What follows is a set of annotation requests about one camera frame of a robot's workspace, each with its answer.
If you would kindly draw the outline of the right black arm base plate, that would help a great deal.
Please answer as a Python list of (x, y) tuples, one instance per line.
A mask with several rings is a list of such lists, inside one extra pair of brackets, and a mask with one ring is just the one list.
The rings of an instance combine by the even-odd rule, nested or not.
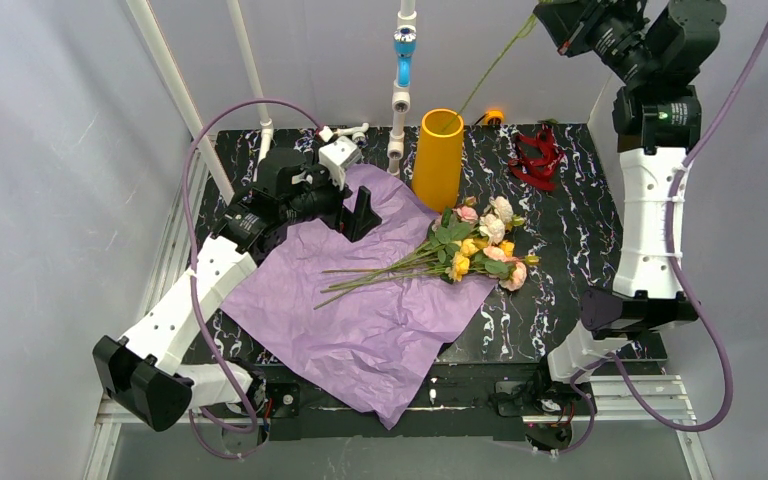
[(499, 381), (489, 399), (502, 417), (545, 415), (562, 421), (590, 412), (585, 399), (569, 384), (554, 381)]

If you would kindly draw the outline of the yellow cylindrical vase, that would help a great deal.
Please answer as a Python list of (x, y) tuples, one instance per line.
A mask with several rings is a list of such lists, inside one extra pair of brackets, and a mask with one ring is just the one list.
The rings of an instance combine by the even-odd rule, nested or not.
[(455, 111), (438, 108), (422, 118), (411, 188), (427, 208), (442, 213), (454, 207), (460, 191), (464, 121)]

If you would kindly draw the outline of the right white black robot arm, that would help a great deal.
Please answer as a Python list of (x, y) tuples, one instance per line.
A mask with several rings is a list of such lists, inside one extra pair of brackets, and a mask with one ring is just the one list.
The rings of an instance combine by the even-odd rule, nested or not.
[(683, 200), (672, 190), (701, 135), (694, 79), (719, 44), (719, 1), (671, 1), (654, 20), (641, 1), (552, 1), (534, 15), (558, 52), (592, 52), (621, 80), (612, 119), (623, 175), (620, 262), (609, 288), (580, 297), (580, 319), (542, 359), (551, 380), (583, 383), (596, 363), (647, 331), (696, 319), (673, 271)]

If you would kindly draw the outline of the red printed ribbon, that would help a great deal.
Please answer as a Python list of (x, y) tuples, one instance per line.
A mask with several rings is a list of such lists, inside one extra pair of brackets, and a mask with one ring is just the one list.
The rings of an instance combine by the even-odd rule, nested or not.
[(553, 193), (557, 187), (553, 179), (564, 153), (555, 141), (552, 124), (541, 123), (533, 137), (517, 134), (513, 145), (509, 173), (539, 191)]

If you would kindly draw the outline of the pink paper flower bouquet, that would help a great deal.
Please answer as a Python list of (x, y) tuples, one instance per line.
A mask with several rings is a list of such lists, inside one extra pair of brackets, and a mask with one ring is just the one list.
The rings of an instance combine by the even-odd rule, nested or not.
[(362, 287), (413, 278), (433, 277), (456, 284), (478, 274), (497, 281), (509, 292), (519, 290), (528, 270), (540, 263), (535, 254), (517, 256), (516, 245), (509, 239), (525, 219), (514, 212), (504, 196), (492, 197), (481, 211), (476, 205), (477, 199), (469, 196), (453, 208), (446, 207), (412, 252), (383, 268), (357, 269), (357, 278), (323, 289), (323, 294), (332, 296), (316, 307), (320, 309)]

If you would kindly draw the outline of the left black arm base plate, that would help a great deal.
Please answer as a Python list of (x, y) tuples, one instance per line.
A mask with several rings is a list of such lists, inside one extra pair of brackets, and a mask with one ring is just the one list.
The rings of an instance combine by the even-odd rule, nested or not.
[[(209, 412), (217, 419), (234, 425), (250, 424), (251, 418), (243, 401), (239, 398), (231, 400), (231, 395), (235, 394), (233, 388), (228, 385), (223, 388), (219, 397), (211, 398), (211, 403), (204, 402), (195, 407), (194, 413), (205, 416), (205, 413)], [(271, 421), (299, 415), (301, 392), (298, 383), (255, 380), (246, 389), (246, 394), (259, 422), (263, 418)]]

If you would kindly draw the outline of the blue pipe valve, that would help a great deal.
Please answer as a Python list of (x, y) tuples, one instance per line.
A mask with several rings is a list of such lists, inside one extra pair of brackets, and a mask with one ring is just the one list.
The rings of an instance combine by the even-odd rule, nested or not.
[(408, 87), (411, 81), (412, 56), (416, 50), (417, 31), (412, 25), (399, 26), (393, 35), (393, 47), (397, 55), (396, 84)]

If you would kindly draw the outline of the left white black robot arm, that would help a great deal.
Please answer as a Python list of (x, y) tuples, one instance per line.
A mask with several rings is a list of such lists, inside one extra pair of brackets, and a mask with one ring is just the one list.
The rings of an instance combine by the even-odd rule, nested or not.
[(380, 225), (371, 193), (346, 180), (361, 151), (345, 137), (316, 159), (274, 148), (251, 185), (237, 193), (196, 260), (148, 313), (119, 338), (102, 337), (92, 355), (106, 394), (156, 432), (194, 409), (266, 403), (265, 377), (241, 361), (186, 365), (183, 357), (207, 319), (287, 237), (289, 226), (322, 221), (351, 242)]

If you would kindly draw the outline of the pink rose flower stem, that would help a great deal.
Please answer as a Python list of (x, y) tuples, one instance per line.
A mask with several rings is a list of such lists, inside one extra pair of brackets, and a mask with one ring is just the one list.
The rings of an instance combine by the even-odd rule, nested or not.
[(418, 101), (473, 121), (582, 123), (592, 106), (589, 64), (560, 56), (533, 1), (436, 1), (424, 13)]

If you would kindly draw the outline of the small white pipe elbow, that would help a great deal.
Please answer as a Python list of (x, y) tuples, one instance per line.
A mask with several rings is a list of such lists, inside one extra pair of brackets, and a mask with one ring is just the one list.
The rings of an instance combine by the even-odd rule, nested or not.
[(368, 143), (367, 132), (370, 125), (366, 122), (354, 127), (340, 127), (334, 130), (338, 137), (347, 137), (359, 147), (364, 147)]

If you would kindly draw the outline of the purple pink wrapping paper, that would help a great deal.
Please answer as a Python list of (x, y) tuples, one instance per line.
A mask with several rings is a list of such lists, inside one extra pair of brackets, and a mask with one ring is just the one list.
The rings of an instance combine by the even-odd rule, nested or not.
[(379, 167), (355, 165), (347, 181), (370, 190), (381, 224), (357, 242), (318, 220), (291, 226), (221, 309), (292, 372), (392, 428), (495, 284), (481, 275), (453, 285), (426, 277), (328, 293), (339, 270), (386, 267), (413, 251), (435, 217)]

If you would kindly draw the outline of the white PVC pipe frame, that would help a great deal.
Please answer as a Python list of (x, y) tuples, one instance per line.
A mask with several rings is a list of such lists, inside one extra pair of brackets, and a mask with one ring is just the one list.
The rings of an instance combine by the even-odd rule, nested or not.
[[(161, 78), (172, 96), (173, 103), (189, 129), (193, 140), (196, 141), (196, 146), (200, 149), (202, 159), (207, 165), (209, 173), (213, 176), (221, 198), (225, 202), (229, 202), (235, 194), (234, 188), (215, 148), (200, 133), (201, 131), (207, 132), (209, 128), (202, 121), (186, 81), (159, 26), (151, 3), (148, 1), (128, 1), (126, 5), (137, 23), (139, 33), (148, 46), (149, 53), (160, 71)], [(229, 1), (227, 7), (252, 93), (257, 99), (262, 99), (264, 97), (262, 85), (240, 3)], [(401, 25), (412, 25), (416, 28), (416, 18), (416, 3), (414, 1), (402, 1), (397, 13), (397, 28)], [(404, 124), (406, 113), (410, 110), (410, 94), (409, 86), (399, 87), (396, 84), (396, 79), (393, 84), (392, 109), (393, 132), (390, 134), (387, 150), (387, 171), (393, 176), (399, 176), (401, 161), (404, 156)]]

